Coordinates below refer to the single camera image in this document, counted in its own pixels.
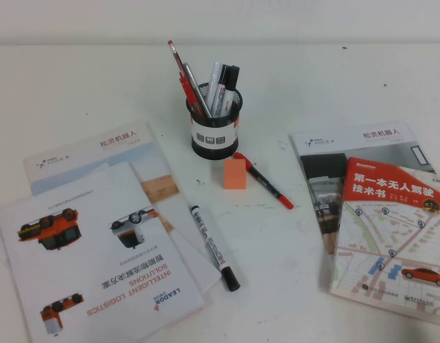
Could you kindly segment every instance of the black marker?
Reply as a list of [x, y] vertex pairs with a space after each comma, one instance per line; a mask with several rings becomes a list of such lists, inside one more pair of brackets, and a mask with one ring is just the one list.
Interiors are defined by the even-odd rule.
[[198, 225], [199, 231], [201, 231], [204, 239], [207, 241], [207, 243], [209, 243], [209, 246], [211, 247], [212, 252], [214, 253], [214, 257], [219, 263], [219, 270], [221, 272], [222, 277], [225, 279], [229, 291], [230, 292], [236, 291], [237, 289], [239, 289], [241, 285], [238, 283], [231, 267], [226, 263], [223, 254], [220, 252], [219, 248], [217, 247], [217, 243], [212, 237], [212, 233], [209, 232], [209, 230], [207, 229], [207, 226], [205, 225], [204, 220], [201, 217], [201, 209], [199, 208], [199, 206], [193, 206], [191, 208], [191, 215], [193, 216], [196, 225]]

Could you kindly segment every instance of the white tabletop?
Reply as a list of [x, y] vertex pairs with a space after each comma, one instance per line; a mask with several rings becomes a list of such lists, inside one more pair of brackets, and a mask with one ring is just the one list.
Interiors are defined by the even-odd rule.
[[[328, 294], [329, 258], [288, 133], [402, 119], [440, 173], [440, 45], [178, 46], [198, 81], [213, 61], [241, 67], [239, 149], [289, 197], [249, 177], [221, 185], [222, 162], [190, 146], [169, 48], [0, 46], [0, 204], [31, 194], [23, 158], [148, 119], [191, 202], [216, 218], [242, 287], [150, 342], [440, 342], [440, 326]], [[0, 260], [0, 342], [28, 342]]]

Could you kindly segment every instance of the black pen cap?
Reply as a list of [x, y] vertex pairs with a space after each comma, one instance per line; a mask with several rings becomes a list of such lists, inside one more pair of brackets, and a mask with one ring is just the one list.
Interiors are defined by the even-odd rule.
[[226, 86], [225, 86], [225, 89], [227, 91], [233, 91], [236, 89], [238, 76], [239, 76], [239, 67], [230, 66], [228, 69], [228, 79], [226, 80]]
[[221, 68], [221, 73], [220, 73], [220, 77], [219, 77], [220, 84], [226, 83], [226, 80], [228, 79], [228, 70], [229, 70], [229, 66], [224, 64]]
[[241, 286], [236, 277], [234, 276], [233, 271], [231, 270], [231, 267], [226, 267], [221, 270], [221, 275], [224, 278], [226, 282], [226, 286], [228, 287], [230, 292], [234, 292]]

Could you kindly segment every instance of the stack of brochures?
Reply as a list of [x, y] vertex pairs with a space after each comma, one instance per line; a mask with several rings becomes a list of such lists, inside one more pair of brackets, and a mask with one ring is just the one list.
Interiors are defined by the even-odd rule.
[[329, 291], [440, 324], [440, 178], [408, 126], [291, 138], [333, 254]]
[[220, 273], [144, 122], [25, 167], [34, 197], [0, 207], [0, 252], [33, 342], [137, 342], [203, 305]]

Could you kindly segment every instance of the marker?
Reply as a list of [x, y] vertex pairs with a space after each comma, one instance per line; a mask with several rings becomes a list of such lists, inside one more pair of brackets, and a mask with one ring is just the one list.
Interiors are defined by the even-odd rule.
[[217, 84], [217, 90], [215, 91], [214, 103], [212, 104], [211, 114], [214, 118], [218, 118], [221, 111], [221, 105], [223, 104], [223, 96], [225, 94], [225, 83], [228, 78], [229, 66], [223, 65], [221, 68], [221, 74], [219, 84]]
[[215, 62], [212, 67], [211, 79], [209, 80], [209, 87], [207, 88], [206, 94], [206, 105], [209, 109], [212, 108], [212, 104], [214, 103], [215, 92], [220, 79], [221, 66], [223, 66], [223, 64]]
[[239, 67], [230, 66], [228, 71], [228, 80], [226, 80], [225, 94], [223, 96], [223, 103], [221, 104], [221, 111], [219, 116], [228, 116], [233, 104], [234, 93], [236, 89], [237, 78], [239, 76]]
[[199, 206], [193, 206], [191, 208], [191, 215], [193, 216], [196, 225], [198, 225], [199, 231], [201, 231], [204, 239], [211, 247], [215, 259], [219, 263], [219, 270], [226, 282], [226, 285], [228, 286], [229, 291], [236, 291], [241, 285], [238, 283], [236, 277], [234, 276], [231, 267], [226, 263], [225, 258], [221, 253], [221, 250], [218, 248], [218, 242], [216, 242], [215, 238], [212, 237], [212, 232], [207, 229], [207, 226], [202, 219], [201, 209], [199, 208]]
[[235, 159], [245, 159], [246, 160], [246, 170], [255, 178], [258, 180], [260, 184], [262, 184], [268, 191], [272, 193], [282, 204], [286, 206], [288, 209], [293, 209], [294, 205], [281, 193], [277, 190], [276, 187], [274, 187], [271, 182], [269, 182], [266, 177], [261, 175], [261, 173], [256, 170], [254, 165], [241, 153], [235, 152], [233, 157]]

